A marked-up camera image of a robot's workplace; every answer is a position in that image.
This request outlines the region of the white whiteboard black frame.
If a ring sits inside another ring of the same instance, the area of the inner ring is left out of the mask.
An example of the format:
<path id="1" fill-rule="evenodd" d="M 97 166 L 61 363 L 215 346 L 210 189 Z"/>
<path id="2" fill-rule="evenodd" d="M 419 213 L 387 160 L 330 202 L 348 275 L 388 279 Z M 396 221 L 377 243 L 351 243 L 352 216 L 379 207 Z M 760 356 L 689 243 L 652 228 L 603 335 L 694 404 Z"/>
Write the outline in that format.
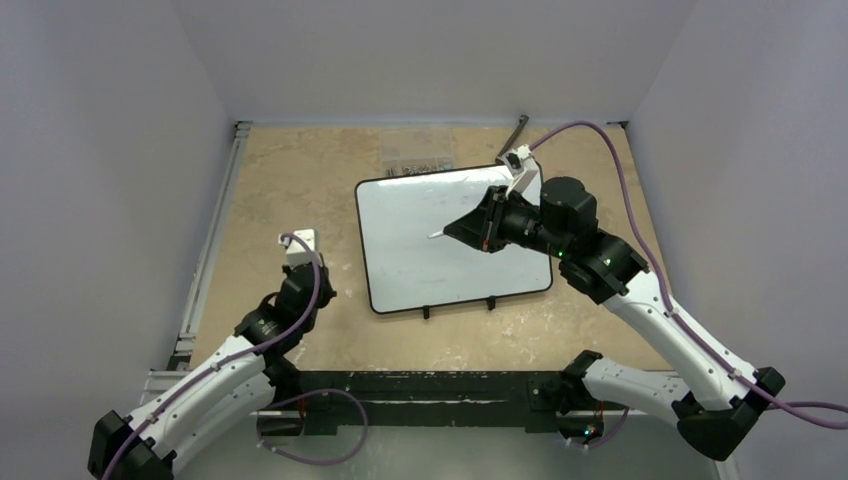
<path id="1" fill-rule="evenodd" d="M 508 185 L 503 165 L 358 183 L 354 194 L 369 303 L 378 314 L 543 292 L 548 257 L 509 245 L 496 254 L 427 236 L 474 209 L 490 186 Z"/>

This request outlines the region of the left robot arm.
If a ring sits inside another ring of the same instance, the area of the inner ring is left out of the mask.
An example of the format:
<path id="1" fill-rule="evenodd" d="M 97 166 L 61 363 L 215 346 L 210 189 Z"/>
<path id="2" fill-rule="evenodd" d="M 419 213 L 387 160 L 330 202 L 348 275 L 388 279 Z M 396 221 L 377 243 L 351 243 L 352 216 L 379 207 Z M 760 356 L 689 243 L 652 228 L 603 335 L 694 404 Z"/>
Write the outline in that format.
<path id="1" fill-rule="evenodd" d="M 95 424 L 87 469 L 96 479 L 173 479 L 217 436 L 270 405 L 284 409 L 300 392 L 285 355 L 336 295 L 320 262 L 287 265 L 234 333 L 199 367 L 155 399 Z"/>

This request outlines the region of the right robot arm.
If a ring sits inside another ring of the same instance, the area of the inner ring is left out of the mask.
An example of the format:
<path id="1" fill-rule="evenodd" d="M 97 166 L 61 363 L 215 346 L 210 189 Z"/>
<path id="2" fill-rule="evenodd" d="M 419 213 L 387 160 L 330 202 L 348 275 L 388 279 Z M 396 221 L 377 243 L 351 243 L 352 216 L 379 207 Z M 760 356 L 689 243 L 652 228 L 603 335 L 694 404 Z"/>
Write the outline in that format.
<path id="1" fill-rule="evenodd" d="M 557 383 L 538 389 L 561 413 L 600 402 L 630 407 L 671 424 L 698 453 L 723 461 L 784 387 L 776 369 L 742 360 L 664 297 L 647 261 L 600 227 L 595 197 L 575 178 L 547 180 L 537 203 L 491 186 L 444 233 L 484 253 L 516 245 L 555 258 L 569 286 L 626 322 L 671 366 L 668 374 L 650 373 L 583 351 Z"/>

